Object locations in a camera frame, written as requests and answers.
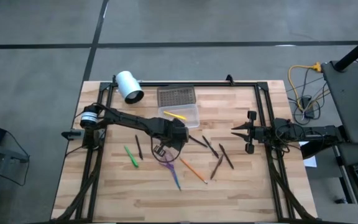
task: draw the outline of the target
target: plastic tray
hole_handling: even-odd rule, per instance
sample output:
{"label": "plastic tray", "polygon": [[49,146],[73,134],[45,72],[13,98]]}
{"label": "plastic tray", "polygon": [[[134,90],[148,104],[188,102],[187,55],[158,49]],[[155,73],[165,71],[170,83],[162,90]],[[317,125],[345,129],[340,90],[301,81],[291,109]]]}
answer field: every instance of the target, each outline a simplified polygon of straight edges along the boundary
{"label": "plastic tray", "polygon": [[187,128],[197,128],[200,125],[200,119],[198,117],[198,108],[196,104],[163,106],[158,108],[158,115],[161,118],[165,118],[171,121],[174,119],[174,117],[165,114],[164,111],[184,116],[186,120],[180,119],[180,121],[184,122]]}
{"label": "plastic tray", "polygon": [[161,86],[157,88],[158,107],[196,103],[193,86]]}

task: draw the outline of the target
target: yellow pencil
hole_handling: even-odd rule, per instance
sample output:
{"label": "yellow pencil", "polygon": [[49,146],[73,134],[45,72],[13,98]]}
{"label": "yellow pencil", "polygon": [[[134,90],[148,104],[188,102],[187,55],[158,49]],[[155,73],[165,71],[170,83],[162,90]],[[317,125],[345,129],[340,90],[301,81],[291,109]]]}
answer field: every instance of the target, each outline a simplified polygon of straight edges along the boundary
{"label": "yellow pencil", "polygon": [[193,171],[194,174],[197,175],[198,178],[200,178],[204,183],[208,184],[208,182],[201,176],[199,173],[197,173],[186,161],[184,161],[182,158],[179,158],[184,165],[186,165],[191,171]]}
{"label": "yellow pencil", "polygon": [[174,118],[183,119],[185,121],[187,120],[185,116],[180,116],[180,115],[177,115],[177,114],[169,113],[167,111],[164,111],[164,113],[167,114],[167,115],[173,116]]}

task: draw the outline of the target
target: desk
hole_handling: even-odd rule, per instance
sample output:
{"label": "desk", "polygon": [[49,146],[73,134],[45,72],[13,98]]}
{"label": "desk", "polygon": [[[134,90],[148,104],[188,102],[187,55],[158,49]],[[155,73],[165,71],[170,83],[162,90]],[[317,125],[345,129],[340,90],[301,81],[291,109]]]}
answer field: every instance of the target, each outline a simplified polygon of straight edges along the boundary
{"label": "desk", "polygon": [[[291,118],[283,82],[268,81],[268,87],[275,116]],[[142,89],[145,96],[134,105],[127,105],[119,92],[114,91],[111,107],[146,118],[157,116],[156,87]],[[84,82],[77,114],[84,106],[96,101],[98,90],[99,82]],[[190,134],[201,141],[201,136],[206,136],[219,155],[218,144],[221,143],[235,170],[223,161],[214,180],[206,185],[177,160],[175,170],[182,188],[179,191],[171,173],[153,158],[148,135],[110,125],[106,133],[94,222],[267,222],[277,219],[263,145],[255,144],[255,154],[246,154],[245,142],[232,135],[230,130],[247,120],[248,110],[257,111],[254,90],[206,86],[195,87],[195,92],[200,126],[190,129]],[[73,127],[79,129],[79,122],[80,118],[75,119]],[[259,117],[255,125],[260,125]],[[138,156],[135,134],[139,137],[143,161]],[[70,142],[67,151],[80,146],[81,142]],[[124,145],[137,159],[138,169],[132,165]],[[78,193],[85,157],[85,150],[80,149],[65,159],[52,218],[62,214]],[[210,176],[218,161],[209,149],[192,140],[183,148],[181,157],[205,177]],[[316,216],[301,152],[293,149],[284,158],[291,190],[307,211]],[[282,192],[280,198],[285,210]],[[84,211],[87,211],[87,200],[89,197],[86,197]]]}

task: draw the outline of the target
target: black stick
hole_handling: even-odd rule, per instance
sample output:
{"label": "black stick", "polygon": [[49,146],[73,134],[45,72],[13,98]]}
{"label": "black stick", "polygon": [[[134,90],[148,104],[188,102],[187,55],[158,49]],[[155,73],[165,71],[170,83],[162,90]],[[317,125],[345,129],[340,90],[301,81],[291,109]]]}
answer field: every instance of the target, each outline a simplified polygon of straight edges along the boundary
{"label": "black stick", "polygon": [[226,151],[224,150],[223,146],[222,146],[220,143],[219,143],[219,147],[221,148],[224,157],[226,157],[226,160],[228,161],[230,167],[231,167],[232,169],[234,169],[234,166],[233,166],[233,164],[231,163],[231,161],[230,161],[230,159],[229,159],[229,156],[227,156]]}
{"label": "black stick", "polygon": [[208,140],[206,139],[205,136],[203,136],[203,139],[204,139],[204,141],[206,142],[206,144],[208,145],[208,147],[211,149],[212,153],[216,156],[216,158],[219,159],[218,153],[215,151],[214,148],[212,148],[212,146],[209,144],[209,142],[208,142]]}
{"label": "black stick", "polygon": [[142,149],[140,148],[139,139],[137,138],[136,134],[135,134],[135,139],[136,139],[137,148],[139,149],[139,157],[143,160]]}
{"label": "black stick", "polygon": [[212,174],[211,174],[211,180],[212,180],[212,178],[214,178],[215,173],[216,173],[216,171],[217,171],[218,167],[221,165],[221,163],[222,163],[222,159],[223,159],[223,156],[221,156],[221,158],[219,159],[218,163],[216,164],[215,169],[212,171]]}
{"label": "black stick", "polygon": [[206,144],[204,144],[204,143],[200,142],[199,140],[197,140],[197,139],[193,138],[191,135],[189,135],[189,138],[190,138],[191,140],[193,140],[193,141],[197,142],[198,144],[200,144],[200,145],[204,146],[204,147],[208,147]]}

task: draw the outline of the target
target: green marker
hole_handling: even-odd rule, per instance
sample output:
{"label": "green marker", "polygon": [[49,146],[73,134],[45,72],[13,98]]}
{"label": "green marker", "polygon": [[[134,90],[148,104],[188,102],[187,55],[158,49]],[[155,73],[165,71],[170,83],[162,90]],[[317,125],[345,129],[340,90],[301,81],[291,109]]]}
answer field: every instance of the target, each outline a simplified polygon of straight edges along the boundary
{"label": "green marker", "polygon": [[131,158],[131,161],[132,161],[132,163],[134,164],[134,166],[135,166],[136,168],[138,168],[139,165],[137,165],[137,162],[136,162],[134,156],[132,155],[132,153],[129,151],[128,147],[124,146],[124,148],[125,148],[125,150],[127,151],[128,156]]}

